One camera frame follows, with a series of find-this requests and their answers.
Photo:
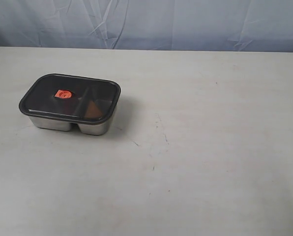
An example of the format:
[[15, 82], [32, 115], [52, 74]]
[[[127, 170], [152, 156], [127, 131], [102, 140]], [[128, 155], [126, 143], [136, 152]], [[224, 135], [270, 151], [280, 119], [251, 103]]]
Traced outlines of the yellow cheese wedge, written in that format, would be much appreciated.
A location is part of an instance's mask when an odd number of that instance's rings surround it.
[[92, 100], [89, 101], [84, 118], [88, 119], [99, 119], [103, 116], [102, 111]]

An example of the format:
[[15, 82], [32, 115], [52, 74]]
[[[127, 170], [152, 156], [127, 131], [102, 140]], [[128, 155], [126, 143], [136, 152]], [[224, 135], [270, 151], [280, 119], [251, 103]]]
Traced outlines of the transparent lunchbox lid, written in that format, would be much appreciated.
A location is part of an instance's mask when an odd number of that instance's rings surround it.
[[35, 81], [19, 103], [28, 117], [98, 125], [109, 120], [121, 93], [109, 80], [47, 74]]

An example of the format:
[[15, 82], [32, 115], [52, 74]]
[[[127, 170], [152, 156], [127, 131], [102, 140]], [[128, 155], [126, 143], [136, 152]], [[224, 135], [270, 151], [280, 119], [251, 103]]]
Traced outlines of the red sausage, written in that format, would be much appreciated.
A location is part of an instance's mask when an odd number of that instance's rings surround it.
[[75, 105], [75, 102], [73, 98], [63, 99], [62, 113], [65, 116], [72, 116], [74, 112], [74, 105]]

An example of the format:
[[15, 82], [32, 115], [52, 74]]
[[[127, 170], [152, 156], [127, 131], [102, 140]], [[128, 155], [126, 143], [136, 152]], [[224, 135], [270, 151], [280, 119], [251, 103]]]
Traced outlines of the steel lunchbox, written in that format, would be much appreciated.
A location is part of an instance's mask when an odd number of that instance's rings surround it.
[[72, 130], [73, 125], [76, 125], [83, 134], [100, 136], [105, 134], [109, 130], [112, 124], [113, 118], [115, 116], [116, 110], [117, 110], [117, 106], [115, 107], [112, 113], [112, 116], [107, 121], [105, 121], [102, 124], [96, 124], [96, 125], [76, 124], [76, 123], [70, 123], [65, 121], [58, 121], [58, 120], [37, 118], [37, 117], [29, 117], [29, 118], [31, 122], [33, 123], [33, 125], [38, 128], [57, 130], [57, 131], [70, 131]]

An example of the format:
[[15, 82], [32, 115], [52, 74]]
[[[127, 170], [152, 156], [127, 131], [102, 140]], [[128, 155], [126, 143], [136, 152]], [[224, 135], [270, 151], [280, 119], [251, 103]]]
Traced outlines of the white backdrop cloth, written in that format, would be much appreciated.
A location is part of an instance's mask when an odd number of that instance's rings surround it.
[[0, 46], [293, 52], [293, 0], [0, 0]]

